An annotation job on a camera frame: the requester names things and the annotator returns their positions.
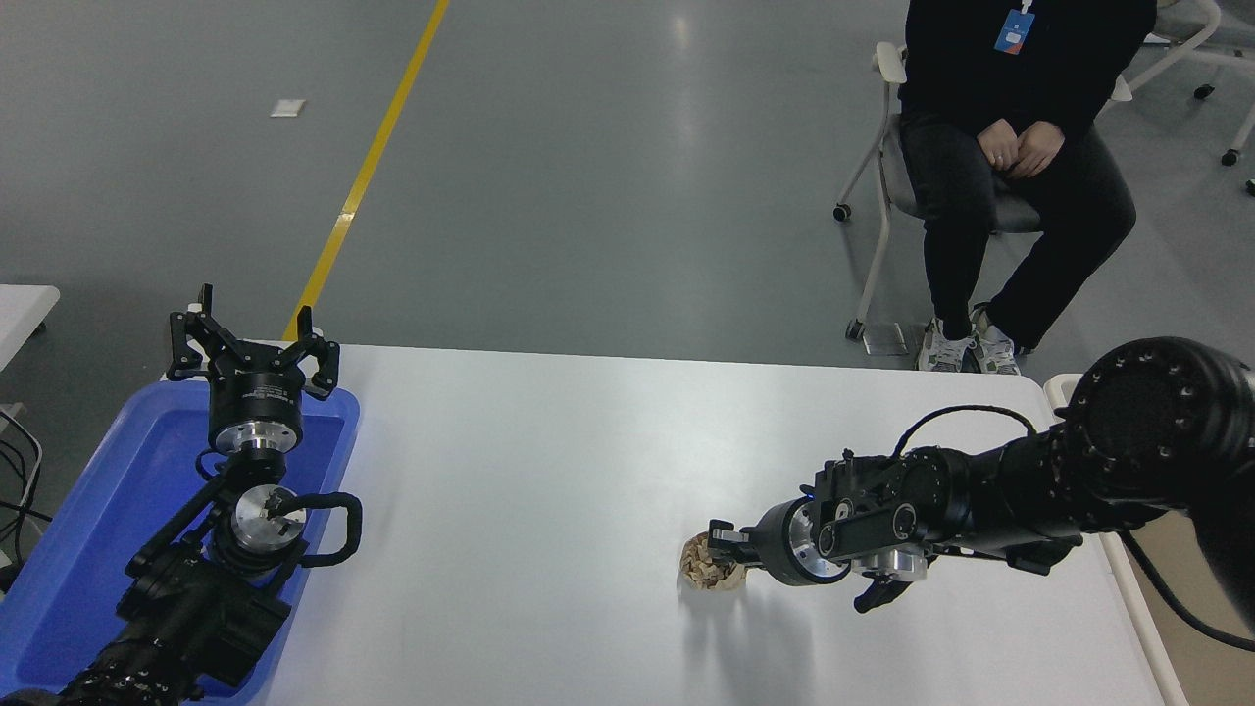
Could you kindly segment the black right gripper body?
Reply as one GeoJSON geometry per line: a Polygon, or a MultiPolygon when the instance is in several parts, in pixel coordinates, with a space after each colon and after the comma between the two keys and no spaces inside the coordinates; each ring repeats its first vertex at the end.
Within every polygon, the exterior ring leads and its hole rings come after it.
{"type": "Polygon", "coordinates": [[[766,510],[753,527],[753,545],[761,568],[773,581],[784,586],[816,586],[813,576],[804,569],[789,542],[789,528],[798,510],[807,505],[807,499],[779,502],[766,510]]]}

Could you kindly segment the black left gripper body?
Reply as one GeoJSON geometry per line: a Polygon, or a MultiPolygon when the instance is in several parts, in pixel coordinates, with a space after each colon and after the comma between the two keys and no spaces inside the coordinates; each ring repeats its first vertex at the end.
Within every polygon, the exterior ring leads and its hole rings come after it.
{"type": "Polygon", "coordinates": [[[305,375],[300,367],[252,371],[223,359],[208,366],[208,384],[210,436],[221,436],[250,423],[279,425],[291,436],[301,436],[305,375]]]}

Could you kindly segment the person's right hand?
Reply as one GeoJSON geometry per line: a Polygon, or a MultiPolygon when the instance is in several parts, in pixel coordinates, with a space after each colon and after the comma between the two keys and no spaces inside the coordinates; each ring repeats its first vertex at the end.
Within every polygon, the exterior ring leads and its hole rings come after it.
{"type": "Polygon", "coordinates": [[[986,164],[995,171],[1009,171],[1019,161],[1019,137],[1017,130],[1008,124],[1004,118],[991,122],[976,137],[981,155],[986,158],[986,164]]]}

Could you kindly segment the person's left hand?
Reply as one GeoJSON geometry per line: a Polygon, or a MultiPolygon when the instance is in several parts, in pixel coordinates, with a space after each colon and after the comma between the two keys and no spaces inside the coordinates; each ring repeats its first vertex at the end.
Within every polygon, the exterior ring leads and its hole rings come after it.
{"type": "Polygon", "coordinates": [[[1064,133],[1048,120],[1035,120],[1018,138],[1018,161],[1010,177],[1033,178],[1048,169],[1064,145],[1064,133]]]}

